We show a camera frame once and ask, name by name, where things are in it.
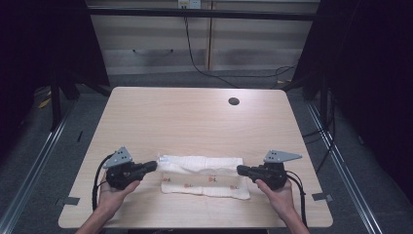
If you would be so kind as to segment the white wall outlet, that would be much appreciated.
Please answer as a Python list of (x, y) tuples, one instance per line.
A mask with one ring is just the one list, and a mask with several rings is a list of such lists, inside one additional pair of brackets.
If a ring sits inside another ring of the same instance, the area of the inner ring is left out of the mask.
[(201, 0), (177, 0), (179, 9), (200, 10), (202, 8)]

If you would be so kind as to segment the person's left hand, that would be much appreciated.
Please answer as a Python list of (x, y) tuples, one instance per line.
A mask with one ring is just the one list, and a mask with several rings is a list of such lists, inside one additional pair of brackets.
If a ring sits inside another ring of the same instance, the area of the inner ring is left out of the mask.
[(106, 180), (103, 180), (100, 183), (96, 211), (104, 215), (114, 215), (121, 208), (126, 197), (133, 193), (139, 184), (140, 181), (136, 180), (125, 189), (118, 190), (111, 187)]

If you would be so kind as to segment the metal floor rail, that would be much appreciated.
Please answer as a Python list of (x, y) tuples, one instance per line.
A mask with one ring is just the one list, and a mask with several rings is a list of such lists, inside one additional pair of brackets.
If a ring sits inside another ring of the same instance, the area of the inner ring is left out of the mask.
[(0, 234), (12, 234), (21, 213), (27, 204), (32, 190), (40, 177), (40, 174), (43, 172), (58, 140), (60, 139), (60, 136), (65, 128), (67, 118), (72, 113), (74, 106), (75, 104), (72, 103), (67, 107), (56, 128), (49, 133), (47, 140), (36, 157), (36, 160), (26, 174), (22, 185), (19, 187), (16, 197), (12, 200), (11, 204), (8, 206), (4, 215), (0, 219)]
[(327, 148), (328, 154), (332, 159), (332, 162), (334, 163), (338, 174), (342, 178), (343, 183), (356, 207), (357, 213), (360, 216), (367, 232), (369, 234), (384, 234), (375, 214), (372, 212), (370, 206), (366, 202), (352, 173), (350, 172), (341, 151), (334, 142), (332, 133), (321, 122), (321, 116), (317, 107), (314, 104), (308, 104), (308, 109), (315, 125), (317, 126), (322, 141)]

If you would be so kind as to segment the black metal stand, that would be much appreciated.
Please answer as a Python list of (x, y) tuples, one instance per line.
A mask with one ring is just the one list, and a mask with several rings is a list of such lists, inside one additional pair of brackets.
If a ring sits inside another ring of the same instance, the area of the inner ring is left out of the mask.
[(61, 121), (60, 91), (55, 70), (53, 70), (51, 74), (51, 100), (53, 111), (51, 131), (53, 132)]

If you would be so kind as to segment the yellow floor tape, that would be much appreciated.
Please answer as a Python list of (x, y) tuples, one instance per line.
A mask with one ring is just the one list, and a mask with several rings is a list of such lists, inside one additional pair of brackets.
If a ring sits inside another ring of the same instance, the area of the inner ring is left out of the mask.
[(52, 92), (48, 92), (44, 96), (44, 98), (41, 100), (41, 102), (39, 103), (38, 108), (41, 109), (41, 108), (46, 107), (48, 103), (51, 101), (51, 99), (52, 99)]

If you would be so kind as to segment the person's right hand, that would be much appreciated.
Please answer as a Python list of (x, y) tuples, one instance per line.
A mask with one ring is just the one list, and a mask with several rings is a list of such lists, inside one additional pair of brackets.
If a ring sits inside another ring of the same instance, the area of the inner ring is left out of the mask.
[(255, 181), (258, 188), (268, 197), (272, 208), (279, 215), (285, 217), (294, 212), (291, 183), (288, 180), (285, 185), (277, 190), (272, 190), (263, 180)]

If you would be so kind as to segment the black horizontal bar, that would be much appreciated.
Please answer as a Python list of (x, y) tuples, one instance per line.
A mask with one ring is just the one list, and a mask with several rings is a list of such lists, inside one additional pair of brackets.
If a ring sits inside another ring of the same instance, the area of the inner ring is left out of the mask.
[(315, 14), (246, 12), (221, 10), (179, 10), (179, 9), (141, 9), (141, 8), (108, 8), (90, 7), (90, 15), (102, 16), (140, 16), (140, 17), (183, 17), (183, 18), (213, 18), (242, 20), (299, 20), (314, 21), (320, 16)]

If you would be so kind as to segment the white printed towel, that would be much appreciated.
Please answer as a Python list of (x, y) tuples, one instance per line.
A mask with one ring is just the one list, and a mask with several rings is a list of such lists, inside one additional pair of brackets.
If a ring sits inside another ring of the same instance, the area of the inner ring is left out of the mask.
[(162, 155), (157, 163), (163, 193), (250, 198), (246, 179), (237, 172), (237, 166), (244, 163), (242, 158)]

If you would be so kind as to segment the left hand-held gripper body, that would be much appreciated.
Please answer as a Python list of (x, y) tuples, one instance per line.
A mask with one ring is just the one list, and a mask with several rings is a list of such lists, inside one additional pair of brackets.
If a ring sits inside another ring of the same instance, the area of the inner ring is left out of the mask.
[(104, 163), (106, 181), (113, 188), (124, 190), (133, 181), (142, 180), (145, 168), (132, 161), (132, 156), (125, 146), (116, 150)]

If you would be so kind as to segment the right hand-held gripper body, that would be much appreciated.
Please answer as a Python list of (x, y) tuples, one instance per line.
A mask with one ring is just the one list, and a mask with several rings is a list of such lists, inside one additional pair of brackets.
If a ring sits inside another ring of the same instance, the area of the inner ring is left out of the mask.
[(301, 158), (300, 154), (274, 149), (269, 150), (263, 159), (264, 164), (257, 168), (257, 177), (263, 180), (272, 190), (283, 188), (287, 180), (284, 162)]

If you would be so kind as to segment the black curtain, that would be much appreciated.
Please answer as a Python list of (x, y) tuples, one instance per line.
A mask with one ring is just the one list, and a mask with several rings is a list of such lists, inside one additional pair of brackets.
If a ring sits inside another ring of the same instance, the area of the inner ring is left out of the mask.
[(319, 0), (293, 76), (331, 89), (413, 204), (413, 0)]
[(86, 0), (0, 0), (0, 159), (13, 147), (37, 89), (107, 86)]

